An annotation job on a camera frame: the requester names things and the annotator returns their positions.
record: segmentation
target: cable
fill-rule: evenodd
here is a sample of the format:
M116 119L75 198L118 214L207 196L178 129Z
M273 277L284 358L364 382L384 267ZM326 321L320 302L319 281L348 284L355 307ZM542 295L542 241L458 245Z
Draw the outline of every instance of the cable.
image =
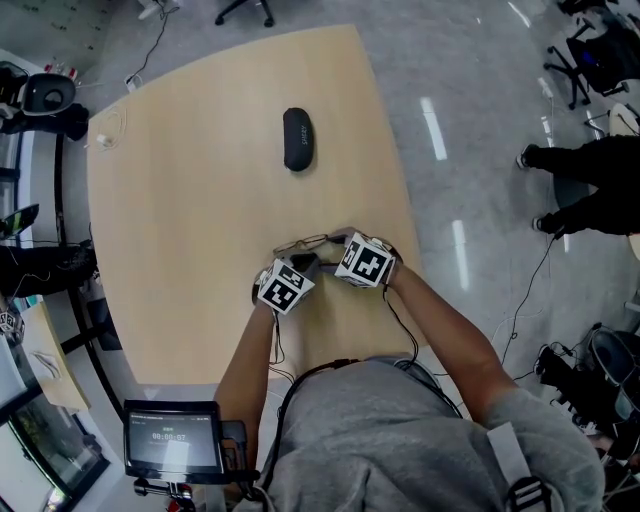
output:
M557 238L559 238L558 234L555 235L551 239L551 243L547 247L547 250L545 251L544 256L542 257L542 260L540 260L540 263L538 264L538 266L536 267L535 271L533 272L533 275L531 276L531 281L529 281L529 288L527 289L527 294L524 296L524 299L522 299L522 302L520 303L520 305L516 309L515 314L513 315L513 328L511 329L511 335L509 336L509 341L507 342L507 347L504 349L504 354L502 354L501 364L503 366L504 366L504 361L505 361L505 359L507 357L507 351L509 350L509 346L511 345L511 342L518 337L518 333L516 332L516 321L518 320L518 312L520 311L520 308L522 308L522 306L524 306L524 303L529 298L529 294L531 293L531 287L533 286L533 281L536 278L536 274L538 273L538 271L542 267L542 264L544 263L544 260L547 259L547 256L549 255L549 251L551 250L551 246L553 245L553 242L555 242Z
M513 379L513 381L515 382L515 381L517 381L517 380L524 379L525 377L528 377L528 376L529 376L529 375L531 375L532 373L535 373L535 370L531 370L530 372L525 373L524 375L521 375L520 377L516 377L515 379Z
M114 149L115 147L118 146L118 144L120 144L120 140L122 139L122 137L124 136L124 132L127 129L127 109L126 107L123 107L123 112L124 115L121 115L120 112L118 112L118 110L116 110L117 107L113 107L111 108L111 110L101 119L100 123L98 124L98 144L100 144L100 149L98 151L107 151L108 149ZM118 134L115 138L115 140L111 141L110 138L108 138L105 135L105 132L102 130L102 126L104 124L107 123L107 121L109 121L109 119L111 119L112 117L117 117L120 120L120 124L118 125Z
M272 372L277 373L278 375L284 377L289 382L291 382L291 384L293 384L293 381L295 380L295 377L291 373L289 373L288 371L283 370L281 368L274 368L273 367L273 365L284 363L284 361L286 359L286 357L284 355L284 350L282 349L282 340L280 339L280 320L278 318L278 313L276 313L275 311L273 311L273 320L274 320L274 330L275 330L275 333L276 333L276 346L274 348L275 361L269 361L269 370L271 370Z
M277 396L280 400L284 400L284 397L282 395L279 395L278 393L274 393L270 389L267 389L267 393L269 393L270 395Z
M160 34L158 35L158 39L156 39L156 44L153 45L153 47L151 48L151 50L149 50L149 52L147 53L147 56L144 58L144 64L142 65L142 67L140 69L138 69L138 71L136 71L135 73L132 73L131 75L129 75L128 80L126 81L126 83L128 84L131 80L133 80L133 77L136 76L138 73L140 73L141 71L144 70L144 68L147 67L147 64L149 62L149 56L153 53L153 50L155 50L158 47L158 44L160 43L160 39L162 38L162 34L164 34L164 29L167 27L167 21L169 21L169 15L173 14L174 12L176 12L177 10L180 9L180 7L175 6L172 9L170 9L169 11L165 11L164 10L164 6L158 1L158 0L153 0L155 3L157 3L160 6L161 12L160 12L160 19L163 20L162 23L162 30L160 31Z
M18 264L18 260L16 260L16 257L13 255L13 252L11 252L11 249L9 248L9 246L4 245L3 247L7 248L7 251L9 251L9 254L11 254L11 258L13 259L13 262L16 264L16 267L19 267L20 265ZM13 299L16 298L16 295L18 295L18 291L20 290L20 286L22 286L22 281L24 281L25 277L35 277L36 279L44 283L44 282L47 282L49 279L51 279L51 272L49 272L49 275L47 276L46 279L42 279L41 277L38 277L35 274L23 274L22 278L18 282L18 286L16 286L16 290L13 292L13 295L11 296L11 298L7 301L7 307L13 302Z
M403 367L403 370L407 370L416 362L416 359L418 358L418 349L420 348L420 346L418 345L418 342L413 336L413 334L411 334L411 331L407 329L407 327L402 323L402 320L400 320L400 317L398 316L398 313L396 313L396 310L393 309L393 306L391 305L391 303L389 302L389 298L387 297L388 290L389 290L389 283L385 283L384 288L382 289L382 299L387 303L387 306L389 306L391 313L393 313L393 316L395 317L396 321L400 324L400 327L402 327L404 329L404 332L407 333L413 345L413 356L409 361L405 363Z
M620 114L616 114L616 115L622 120L622 122L627 126L627 128L629 128L629 130L631 130L631 132L634 135L640 135L640 133L638 133L633 128L631 128L631 126L629 126L629 123L627 123L627 120L624 117L622 117Z

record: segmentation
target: display screen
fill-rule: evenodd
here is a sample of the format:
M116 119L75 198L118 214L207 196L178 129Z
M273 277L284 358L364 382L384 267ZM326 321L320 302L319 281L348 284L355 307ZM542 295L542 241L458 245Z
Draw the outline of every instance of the display screen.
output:
M129 414L129 458L160 471L198 472L217 468L211 416Z

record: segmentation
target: shiny floor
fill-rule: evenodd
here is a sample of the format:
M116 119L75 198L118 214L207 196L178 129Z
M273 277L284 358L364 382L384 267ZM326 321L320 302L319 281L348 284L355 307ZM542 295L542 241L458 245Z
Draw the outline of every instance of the shiny floor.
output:
M549 243L531 229L531 220L556 209L550 176L518 170L514 157L531 142L552 139L556 146L574 147L594 137L582 124L587 108L569 111L567 82L542 69L545 48L566 49L575 19L550 0L273 0L274 28L262 26L262 10L251 2L217 27L222 0L183 3L141 72L145 82L255 39L337 23L357 26L404 164L427 279L502 355L512 328L508 319ZM139 22L138 12L137 2L123 2L100 63L82 77L85 84L105 84L79 91L92 111L127 93L122 80L155 42L162 22ZM542 94L540 77L551 87L553 105ZM604 113L616 99L640 107L639 98L634 90L618 98L593 94L588 109ZM72 240L88 234L84 158L82 145L67 146L65 208ZM543 343L571 347L595 322L633 324L623 303L637 288L639 268L625 237L585 231L553 244L520 310L507 371L514 377L527 373ZM440 369L428 349L421 359ZM122 398L206 399L213 390L143 388L121 353L104 354L104 360ZM544 391L534 376L519 382L536 394ZM443 384L451 390L446 378ZM273 391L283 394L286 387L276 382ZM454 389L451 394L460 401ZM268 398L263 452L280 402L273 394Z

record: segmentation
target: table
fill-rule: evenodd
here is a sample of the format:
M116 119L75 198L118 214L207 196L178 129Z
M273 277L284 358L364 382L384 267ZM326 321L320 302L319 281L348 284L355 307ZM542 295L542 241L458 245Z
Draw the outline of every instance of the table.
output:
M309 113L316 138L300 174L283 166L290 107ZM353 26L189 64L96 115L89 141L100 132L115 147L88 149L92 232L140 383L219 381L252 310L253 280L280 244L353 225L389 239L420 270L403 170ZM339 357L411 350L379 289L331 276L282 318L282 333L280 367L298 374Z
M622 103L616 103L609 112L609 135L638 135L640 126L636 116Z
M39 302L23 311L22 320L25 327L22 348L49 403L81 411L89 409L89 403L67 365L45 303ZM60 378L46 377L38 367L40 363L33 359L32 352L53 357L60 372Z

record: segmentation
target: electronic equipment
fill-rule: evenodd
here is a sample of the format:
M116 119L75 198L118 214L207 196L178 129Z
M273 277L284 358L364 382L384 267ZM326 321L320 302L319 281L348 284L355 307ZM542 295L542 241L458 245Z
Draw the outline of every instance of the electronic equipment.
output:
M290 108L282 116L284 125L284 165L294 172L304 171L313 160L314 137L311 119L301 108Z
M16 210L11 215L0 220L0 240L17 236L31 226L38 216L40 206L32 204L26 208Z
M214 401L125 400L124 411L125 473L129 476L210 485L252 483L260 476L246 469L244 423L220 421Z

